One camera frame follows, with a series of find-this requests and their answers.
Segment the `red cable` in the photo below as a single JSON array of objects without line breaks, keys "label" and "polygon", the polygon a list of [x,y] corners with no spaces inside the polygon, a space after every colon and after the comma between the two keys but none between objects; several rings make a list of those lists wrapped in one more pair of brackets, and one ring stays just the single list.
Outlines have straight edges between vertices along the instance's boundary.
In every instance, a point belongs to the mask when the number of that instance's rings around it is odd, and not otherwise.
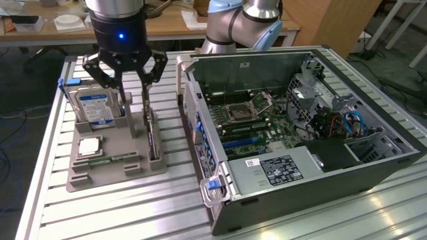
[{"label": "red cable", "polygon": [[329,138],[331,137],[331,135],[333,135],[333,128],[334,128],[334,121],[335,121],[335,119],[338,118],[339,116],[335,116],[334,118],[333,118],[333,123],[331,123],[331,129],[329,130]]}]

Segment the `white box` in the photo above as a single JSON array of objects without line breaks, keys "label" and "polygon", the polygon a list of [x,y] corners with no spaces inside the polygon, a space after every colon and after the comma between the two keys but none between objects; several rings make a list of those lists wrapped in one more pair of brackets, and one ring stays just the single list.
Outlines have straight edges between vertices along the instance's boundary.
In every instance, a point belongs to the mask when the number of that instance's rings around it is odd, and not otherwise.
[{"label": "white box", "polygon": [[40,32],[43,26],[46,25],[46,21],[42,16],[38,16],[39,19],[35,23],[15,23],[15,28],[18,32]]},{"label": "white box", "polygon": [[84,19],[84,25],[87,29],[94,29],[92,21],[91,21],[91,16],[87,16]]},{"label": "white box", "polygon": [[362,53],[365,51],[365,47],[369,45],[369,42],[371,40],[371,35],[366,32],[361,33],[358,43],[354,45],[354,48],[351,50],[351,53]]},{"label": "white box", "polygon": [[86,24],[83,23],[83,20],[76,15],[62,15],[54,20],[56,31],[63,33],[71,33],[76,31],[82,31],[87,29]]}]

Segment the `blue hard drive label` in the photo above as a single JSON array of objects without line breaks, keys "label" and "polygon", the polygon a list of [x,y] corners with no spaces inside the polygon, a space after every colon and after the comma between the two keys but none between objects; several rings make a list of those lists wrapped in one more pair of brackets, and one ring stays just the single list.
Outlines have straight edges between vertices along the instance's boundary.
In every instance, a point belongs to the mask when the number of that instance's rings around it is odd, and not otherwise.
[{"label": "blue hard drive label", "polygon": [[107,106],[108,97],[106,94],[82,96],[79,99],[87,121],[92,125],[100,126],[114,122],[114,113]]},{"label": "blue hard drive label", "polygon": [[305,178],[290,155],[263,160],[261,166],[274,186]]}]

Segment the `aluminum table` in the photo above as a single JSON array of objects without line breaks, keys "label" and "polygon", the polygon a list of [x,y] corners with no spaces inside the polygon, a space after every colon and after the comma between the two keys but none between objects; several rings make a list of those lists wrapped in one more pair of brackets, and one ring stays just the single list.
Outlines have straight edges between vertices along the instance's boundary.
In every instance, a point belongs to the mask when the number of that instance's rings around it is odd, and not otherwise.
[{"label": "aluminum table", "polygon": [[[361,89],[427,145],[427,130],[330,49],[321,52]],[[191,154],[177,102],[177,56],[150,90],[159,115],[167,172],[70,193],[66,191],[75,113],[56,91],[18,240],[285,240],[421,239],[427,236],[427,158],[390,176],[374,189],[331,201],[222,236],[211,235],[207,209],[199,193]],[[66,60],[62,78],[88,78],[83,58]],[[347,87],[326,72],[338,93]],[[135,73],[123,76],[140,111],[142,84]]]}]

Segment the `barcode sticker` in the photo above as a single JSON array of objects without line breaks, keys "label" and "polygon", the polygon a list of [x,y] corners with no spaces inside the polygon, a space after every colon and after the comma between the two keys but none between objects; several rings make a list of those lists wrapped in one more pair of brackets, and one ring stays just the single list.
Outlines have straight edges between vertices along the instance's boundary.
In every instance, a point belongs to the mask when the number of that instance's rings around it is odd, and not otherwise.
[{"label": "barcode sticker", "polygon": [[246,160],[246,165],[247,165],[249,167],[254,167],[254,166],[261,165],[261,159],[259,159],[259,158],[255,158],[255,159],[251,159],[251,160]]}]

